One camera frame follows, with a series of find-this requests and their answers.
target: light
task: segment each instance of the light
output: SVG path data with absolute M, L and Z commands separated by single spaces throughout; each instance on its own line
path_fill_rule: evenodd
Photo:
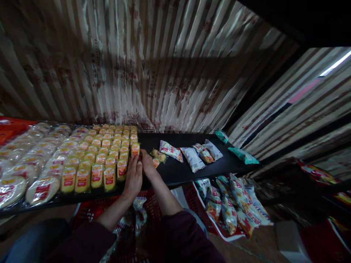
M 348 56 L 351 55 L 351 51 L 349 51 L 345 56 L 343 56 L 341 59 L 339 59 L 337 62 L 335 62 L 330 68 L 328 68 L 326 71 L 324 71 L 322 74 L 320 74 L 320 77 L 325 77 L 326 75 L 328 75 L 330 73 L 330 71 L 332 71 L 333 69 L 335 69 L 337 66 L 339 66 L 341 64 L 341 62 L 343 62 L 345 59 L 348 58 Z

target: person's left hand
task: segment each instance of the person's left hand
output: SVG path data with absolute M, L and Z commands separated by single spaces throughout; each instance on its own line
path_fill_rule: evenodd
M 125 197 L 137 197 L 143 184 L 143 164 L 139 161 L 139 155 L 129 159 L 128 171 L 125 175 L 125 186 L 123 194 Z

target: dark pants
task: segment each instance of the dark pants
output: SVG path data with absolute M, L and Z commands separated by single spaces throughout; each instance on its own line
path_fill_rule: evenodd
M 71 230 L 66 220 L 48 219 L 17 240 L 0 263 L 43 262 L 70 235 Z

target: black table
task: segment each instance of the black table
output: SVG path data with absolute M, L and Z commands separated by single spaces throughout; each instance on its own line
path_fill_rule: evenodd
M 184 162 L 181 163 L 172 157 L 168 157 L 165 164 L 161 163 L 157 171 L 162 176 L 162 179 L 168 186 L 174 186 L 186 182 L 196 181 L 203 178 L 215 177 L 219 174 L 224 173 L 248 173 L 258 167 L 258 165 L 245 165 L 239 158 L 232 154 L 228 147 L 232 147 L 230 143 L 226 145 L 217 138 L 215 134 L 167 134 L 167 133 L 138 133 L 139 142 L 141 148 L 145 149 L 148 153 L 151 153 L 152 149 L 159 149 L 160 140 L 168 142 L 170 145 L 178 147 L 191 147 L 195 143 L 203 144 L 205 139 L 209 139 L 216 147 L 221 151 L 223 157 L 218 161 L 208 164 L 204 169 L 193 173 L 191 168 L 183 156 Z M 51 208 L 56 206 L 70 205 L 74 203 L 81 203 L 91 201 L 95 199 L 101 199 L 104 197 L 111 197 L 120 195 L 124 189 L 124 183 L 117 183 L 114 191 L 106 193 L 103 187 L 98 189 L 91 189 L 90 193 L 83 194 L 68 194 L 58 195 L 51 202 L 36 206 L 26 207 L 19 203 L 18 205 L 5 208 L 0 210 L 0 217 L 18 214 L 27 211 L 34 211 L 39 209 Z M 149 180 L 144 176 L 142 190 L 148 190 L 151 188 Z

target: white snack package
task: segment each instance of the white snack package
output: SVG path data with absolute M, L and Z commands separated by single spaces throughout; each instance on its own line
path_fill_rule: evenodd
M 0 180 L 0 209 L 14 204 L 26 192 L 27 181 L 21 176 Z
M 170 157 L 180 161 L 181 163 L 183 162 L 182 152 L 178 148 L 174 148 L 168 142 L 161 141 L 159 151 L 169 155 Z
M 208 149 L 215 161 L 223 157 L 223 154 L 218 150 L 218 148 L 208 139 L 205 140 L 204 146 Z
M 34 168 L 30 164 L 18 164 L 12 167 L 7 173 L 4 174 L 4 178 L 11 176 L 22 176 L 28 181 L 28 184 L 34 182 L 38 174 L 34 171 Z
M 41 205 L 53 198 L 59 189 L 60 180 L 57 177 L 41 177 L 28 188 L 26 201 L 32 206 Z
M 192 147 L 181 147 L 182 153 L 184 154 L 186 160 L 188 161 L 193 173 L 206 167 L 204 162 L 199 158 L 196 150 Z

